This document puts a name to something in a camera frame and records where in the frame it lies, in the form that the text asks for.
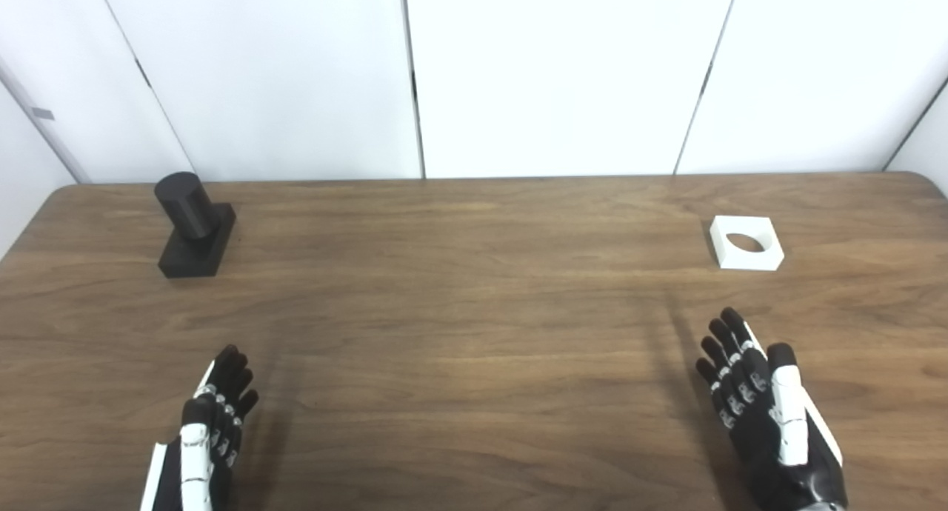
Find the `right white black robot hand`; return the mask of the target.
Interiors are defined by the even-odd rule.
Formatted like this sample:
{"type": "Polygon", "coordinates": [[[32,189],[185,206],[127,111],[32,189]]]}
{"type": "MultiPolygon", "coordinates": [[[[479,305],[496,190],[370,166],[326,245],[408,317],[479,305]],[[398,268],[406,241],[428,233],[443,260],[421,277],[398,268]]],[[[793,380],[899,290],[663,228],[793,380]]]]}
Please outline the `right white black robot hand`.
{"type": "Polygon", "coordinates": [[[762,347],[726,307],[709,322],[696,362],[715,415],[761,510],[847,510],[844,458],[786,343],[762,347]]]}

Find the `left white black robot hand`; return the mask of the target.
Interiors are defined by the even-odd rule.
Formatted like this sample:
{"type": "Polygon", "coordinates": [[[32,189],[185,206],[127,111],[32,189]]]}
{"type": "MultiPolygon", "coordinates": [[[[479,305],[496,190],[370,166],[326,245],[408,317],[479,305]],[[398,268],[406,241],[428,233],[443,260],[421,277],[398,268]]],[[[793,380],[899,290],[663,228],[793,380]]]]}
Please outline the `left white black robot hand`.
{"type": "Polygon", "coordinates": [[[153,453],[141,510],[226,510],[248,413],[258,403],[250,389],[247,356],[227,345],[181,411],[181,426],[153,453]]]}

